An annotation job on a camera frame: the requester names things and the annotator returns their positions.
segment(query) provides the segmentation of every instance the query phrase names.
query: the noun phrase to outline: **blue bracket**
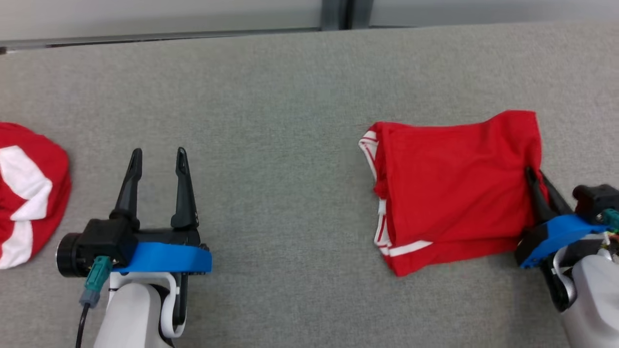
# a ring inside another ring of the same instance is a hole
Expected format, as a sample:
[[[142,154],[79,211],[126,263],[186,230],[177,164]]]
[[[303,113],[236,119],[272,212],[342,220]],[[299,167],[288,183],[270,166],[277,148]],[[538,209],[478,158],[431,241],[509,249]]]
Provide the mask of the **blue bracket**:
[[[592,225],[577,215],[571,214],[560,215],[537,227],[538,233],[544,230],[547,232],[547,237],[520,264],[521,268],[535,267],[548,255],[557,252],[562,247],[579,241],[590,233],[605,232],[608,230],[608,225]]]
[[[114,268],[113,272],[197,272],[210,273],[213,257],[210,251],[197,246],[176,245],[156,242],[140,242],[136,252],[125,268]]]

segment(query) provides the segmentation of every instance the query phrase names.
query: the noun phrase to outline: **green cable connector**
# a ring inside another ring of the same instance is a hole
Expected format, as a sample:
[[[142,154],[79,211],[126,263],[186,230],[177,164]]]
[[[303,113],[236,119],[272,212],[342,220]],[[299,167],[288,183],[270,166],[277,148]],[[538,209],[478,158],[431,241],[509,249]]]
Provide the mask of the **green cable connector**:
[[[619,229],[619,212],[614,209],[606,209],[602,212],[602,220],[605,225],[613,230]]]
[[[95,262],[90,268],[86,282],[84,283],[84,292],[79,299],[79,303],[84,306],[87,303],[91,308],[95,308],[101,298],[101,289],[105,281],[110,277],[112,272],[112,261],[107,256],[97,256]]]

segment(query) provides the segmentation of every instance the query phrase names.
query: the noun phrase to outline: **camera lens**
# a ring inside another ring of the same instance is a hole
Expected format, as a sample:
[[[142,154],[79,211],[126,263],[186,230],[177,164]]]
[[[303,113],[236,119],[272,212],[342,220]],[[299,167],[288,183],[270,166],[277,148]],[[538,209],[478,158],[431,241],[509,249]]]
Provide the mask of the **camera lens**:
[[[56,249],[56,266],[64,277],[85,277],[88,270],[84,270],[77,262],[77,239],[81,233],[69,233],[63,237]]]

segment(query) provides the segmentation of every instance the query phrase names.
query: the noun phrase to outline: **red and white cloth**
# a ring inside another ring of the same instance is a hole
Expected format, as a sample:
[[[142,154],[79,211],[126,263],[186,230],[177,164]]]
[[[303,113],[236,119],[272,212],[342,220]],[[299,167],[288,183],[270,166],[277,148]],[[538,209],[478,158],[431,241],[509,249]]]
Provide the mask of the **red and white cloth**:
[[[0,269],[35,256],[69,200],[69,159],[45,136],[0,123]]]
[[[359,146],[379,198],[374,243],[397,276],[513,251],[534,223],[524,176],[542,161],[533,111],[450,127],[379,122]]]

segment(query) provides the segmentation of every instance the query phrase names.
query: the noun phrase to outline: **red fabric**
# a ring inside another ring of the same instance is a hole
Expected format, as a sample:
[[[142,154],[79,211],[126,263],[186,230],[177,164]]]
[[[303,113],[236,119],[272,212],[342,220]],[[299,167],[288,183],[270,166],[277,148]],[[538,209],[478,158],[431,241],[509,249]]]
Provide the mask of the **red fabric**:
[[[43,200],[43,204],[46,204],[46,208],[43,208],[45,216],[30,221],[32,225],[32,249],[29,251],[29,258],[32,258],[50,239],[64,215],[71,192],[69,159],[60,146],[45,136],[36,134],[18,124],[0,123],[0,150],[14,147],[20,148],[52,185],[49,195],[42,195],[46,197],[46,202]],[[5,182],[9,172],[11,171],[8,168],[0,167],[0,174],[2,175],[2,180],[0,180],[0,246],[2,246],[0,248],[0,260],[2,260],[3,250],[5,252],[7,252],[7,248],[11,248],[12,251],[19,250],[24,245],[23,243],[19,245],[15,245],[14,242],[6,243],[14,233],[15,221],[11,216],[28,202],[28,199],[24,199],[13,192]],[[32,186],[33,190],[36,191],[38,190],[37,187],[44,185],[41,180],[38,180],[32,181]],[[24,221],[24,219],[28,220],[27,214],[20,221]]]
[[[534,223],[524,170],[539,174],[535,113],[505,111],[479,124],[379,122],[375,193],[386,199],[390,249],[431,245],[385,260],[398,276],[435,263],[513,251]]]

